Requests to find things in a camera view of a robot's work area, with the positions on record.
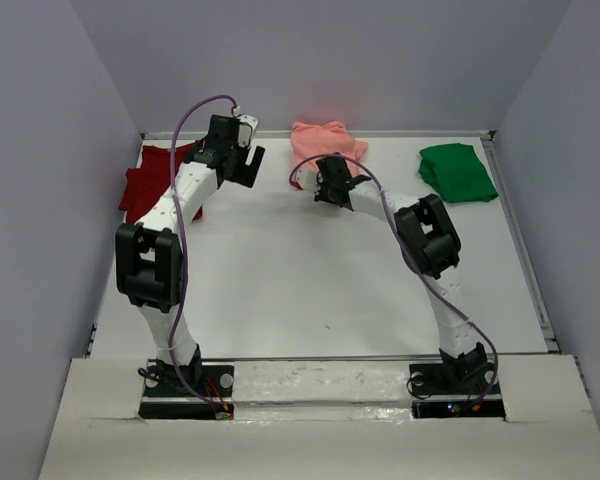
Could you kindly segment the pink t-shirt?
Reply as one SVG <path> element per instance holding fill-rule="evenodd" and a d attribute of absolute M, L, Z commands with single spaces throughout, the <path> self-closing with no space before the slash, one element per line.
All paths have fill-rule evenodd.
<path fill-rule="evenodd" d="M 324 125 L 294 122 L 290 141 L 295 165 L 320 153 L 338 153 L 361 163 L 368 149 L 367 142 L 355 139 L 339 121 Z"/>

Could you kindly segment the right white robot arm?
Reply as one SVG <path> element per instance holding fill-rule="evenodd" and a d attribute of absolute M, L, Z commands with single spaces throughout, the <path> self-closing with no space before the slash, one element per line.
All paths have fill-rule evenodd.
<path fill-rule="evenodd" d="M 352 162 L 341 154 L 316 160 L 317 202 L 344 207 L 387 222 L 407 267 L 423 284 L 438 328 L 440 379 L 447 390 L 462 392 L 491 377 L 481 393 L 493 390 L 498 361 L 489 361 L 486 350 L 495 346 L 463 311 L 459 282 L 461 241 L 442 200 L 430 194 L 416 198 L 386 190 L 364 167 L 353 176 Z"/>

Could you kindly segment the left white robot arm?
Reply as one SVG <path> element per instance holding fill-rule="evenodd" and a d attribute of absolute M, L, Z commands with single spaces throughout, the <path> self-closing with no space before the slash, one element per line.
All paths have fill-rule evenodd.
<path fill-rule="evenodd" d="M 199 344 L 184 318 L 188 288 L 186 224 L 223 183 L 255 184 L 264 148 L 251 145 L 259 126 L 246 114 L 214 115 L 207 134 L 179 159 L 170 150 L 168 184 L 149 211 L 115 234 L 118 291 L 145 319 L 156 346 L 156 383 L 195 392 L 203 378 Z"/>

